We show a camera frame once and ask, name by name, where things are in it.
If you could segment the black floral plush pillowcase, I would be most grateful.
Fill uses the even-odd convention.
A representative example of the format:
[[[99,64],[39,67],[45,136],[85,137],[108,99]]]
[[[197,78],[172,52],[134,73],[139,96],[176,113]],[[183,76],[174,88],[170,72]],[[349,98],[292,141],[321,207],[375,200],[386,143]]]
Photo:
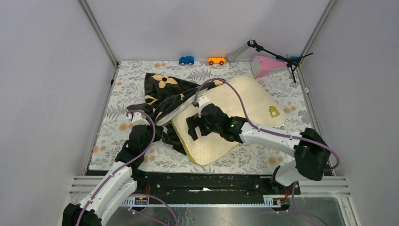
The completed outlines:
[[[154,141],[172,145],[172,148],[186,155],[171,120],[191,105],[199,84],[171,76],[146,73],[144,79],[144,103],[127,106],[127,111],[141,110],[155,123]]]

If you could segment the white quilted pillow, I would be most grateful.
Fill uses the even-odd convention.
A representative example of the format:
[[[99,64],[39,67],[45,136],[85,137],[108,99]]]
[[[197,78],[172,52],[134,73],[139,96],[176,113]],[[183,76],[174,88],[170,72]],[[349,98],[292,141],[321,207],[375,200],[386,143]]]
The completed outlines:
[[[217,87],[205,89],[200,96],[207,97],[228,116],[244,117],[247,113],[251,121],[264,126],[279,128],[284,125],[286,114],[282,107],[252,76],[239,75],[228,80],[228,84],[221,84],[220,81],[215,81],[215,84]],[[280,116],[272,118],[268,112],[270,106],[275,106]],[[193,141],[188,134],[186,118],[197,112],[198,108],[191,103],[172,119],[172,125],[189,159],[195,164],[207,165],[223,157],[238,143],[226,141],[215,133],[205,137],[198,136],[198,139]]]

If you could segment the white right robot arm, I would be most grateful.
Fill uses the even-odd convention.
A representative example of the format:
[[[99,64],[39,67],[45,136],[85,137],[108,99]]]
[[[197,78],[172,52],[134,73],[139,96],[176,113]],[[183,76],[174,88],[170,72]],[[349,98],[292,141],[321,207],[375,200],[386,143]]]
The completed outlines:
[[[192,140],[215,133],[229,142],[262,145],[293,157],[291,162],[278,166],[272,174],[270,188],[276,194],[283,193],[298,180],[320,181],[327,169],[330,152],[312,128],[289,133],[255,124],[244,117],[230,117],[214,104],[208,104],[187,117],[186,123]]]

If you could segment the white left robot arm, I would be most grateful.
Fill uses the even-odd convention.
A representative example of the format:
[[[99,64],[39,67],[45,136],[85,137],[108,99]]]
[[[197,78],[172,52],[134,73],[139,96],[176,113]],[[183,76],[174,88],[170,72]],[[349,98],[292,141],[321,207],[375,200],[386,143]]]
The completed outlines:
[[[69,203],[62,216],[63,226],[104,226],[131,193],[145,190],[146,181],[133,176],[145,152],[156,137],[154,125],[136,125],[125,141],[115,162],[99,184],[79,203]]]

